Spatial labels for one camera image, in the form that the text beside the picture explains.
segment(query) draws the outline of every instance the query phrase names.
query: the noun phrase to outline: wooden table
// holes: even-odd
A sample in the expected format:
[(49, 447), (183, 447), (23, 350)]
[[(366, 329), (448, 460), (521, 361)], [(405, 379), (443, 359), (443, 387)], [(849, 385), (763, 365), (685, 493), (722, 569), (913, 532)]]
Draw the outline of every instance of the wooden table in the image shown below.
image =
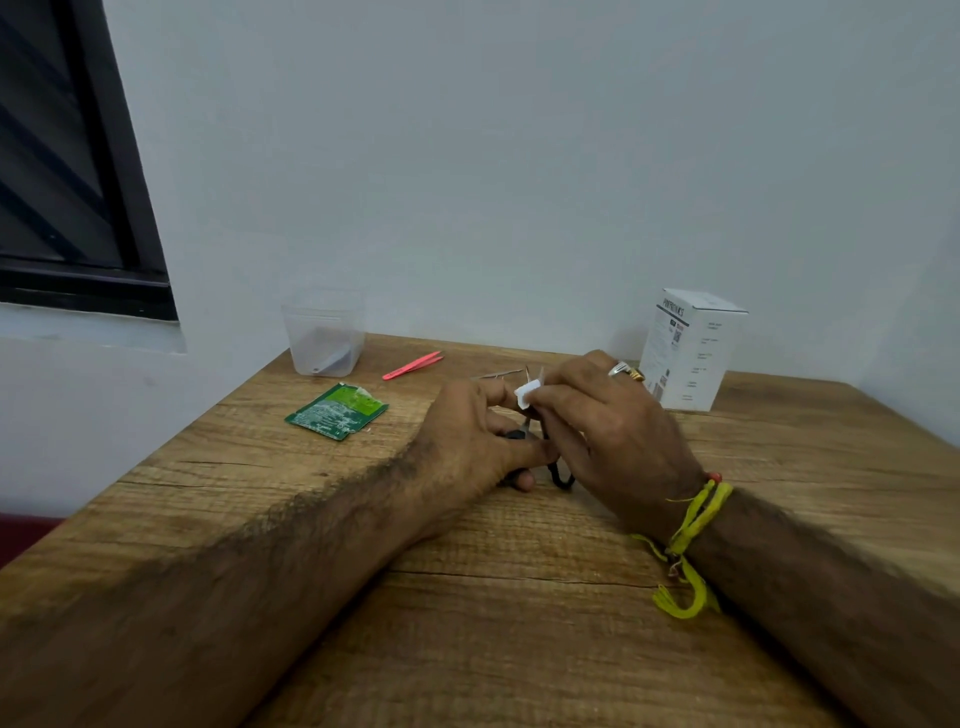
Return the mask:
[[(383, 382), (425, 352), (446, 359)], [(283, 422), (328, 381), (280, 356), (0, 571), (29, 616), (208, 544), (298, 491), (396, 452), (450, 377), (558, 354), (371, 336), (348, 377), (390, 410), (343, 443)], [(679, 419), (710, 470), (960, 592), (960, 453), (850, 386), (729, 373)], [(588, 494), (498, 490), (397, 559), (251, 726), (838, 725), (842, 711), (731, 616), (678, 621), (660, 565)]]

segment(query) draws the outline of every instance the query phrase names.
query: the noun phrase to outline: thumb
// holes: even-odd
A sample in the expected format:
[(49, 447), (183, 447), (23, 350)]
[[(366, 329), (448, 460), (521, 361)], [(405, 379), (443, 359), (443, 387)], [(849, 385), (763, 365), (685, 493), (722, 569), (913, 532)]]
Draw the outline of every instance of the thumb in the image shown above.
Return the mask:
[(525, 440), (497, 438), (500, 459), (506, 473), (520, 469), (539, 468), (555, 463), (560, 458), (557, 446), (549, 440), (528, 437)]

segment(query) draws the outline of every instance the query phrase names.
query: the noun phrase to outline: yellow string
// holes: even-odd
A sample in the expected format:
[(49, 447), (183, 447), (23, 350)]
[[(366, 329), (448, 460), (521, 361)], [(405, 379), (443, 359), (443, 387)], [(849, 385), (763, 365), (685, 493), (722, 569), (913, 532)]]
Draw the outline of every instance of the yellow string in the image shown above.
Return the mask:
[[(650, 547), (654, 555), (664, 563), (669, 563), (671, 558), (676, 559), (674, 566), (670, 569), (671, 576), (674, 576), (682, 583), (688, 583), (693, 589), (693, 602), (690, 606), (681, 607), (670, 591), (662, 584), (658, 585), (657, 592), (654, 594), (654, 604), (660, 607), (671, 617), (677, 619), (691, 619), (699, 615), (704, 607), (709, 607), (716, 612), (720, 611), (720, 604), (712, 589), (704, 581), (704, 578), (697, 573), (693, 565), (686, 560), (684, 552), (690, 546), (690, 543), (707, 527), (713, 518), (719, 513), (720, 508), (730, 497), (733, 487), (729, 483), (716, 483), (709, 480), (704, 489), (690, 501), (687, 506), (684, 522), (680, 528), (670, 538), (670, 545), (664, 550), (660, 548), (646, 536), (638, 533), (633, 534), (635, 539), (643, 541)], [(683, 576), (676, 573), (679, 567)]]

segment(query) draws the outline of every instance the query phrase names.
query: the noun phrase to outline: man's right hand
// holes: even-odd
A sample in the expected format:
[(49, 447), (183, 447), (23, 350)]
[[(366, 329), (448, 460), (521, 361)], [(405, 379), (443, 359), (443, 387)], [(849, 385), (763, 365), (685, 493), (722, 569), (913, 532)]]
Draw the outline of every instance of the man's right hand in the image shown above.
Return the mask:
[(570, 471), (634, 532), (662, 544), (707, 480), (680, 428), (616, 360), (590, 352), (551, 371), (527, 395)]

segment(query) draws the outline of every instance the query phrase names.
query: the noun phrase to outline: plastic container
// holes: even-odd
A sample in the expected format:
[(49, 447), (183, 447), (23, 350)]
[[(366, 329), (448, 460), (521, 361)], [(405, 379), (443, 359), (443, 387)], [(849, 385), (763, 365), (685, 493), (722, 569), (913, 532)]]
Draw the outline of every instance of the plastic container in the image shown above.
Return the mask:
[(306, 288), (291, 296), (282, 310), (298, 374), (346, 376), (353, 371), (363, 350), (363, 292)]

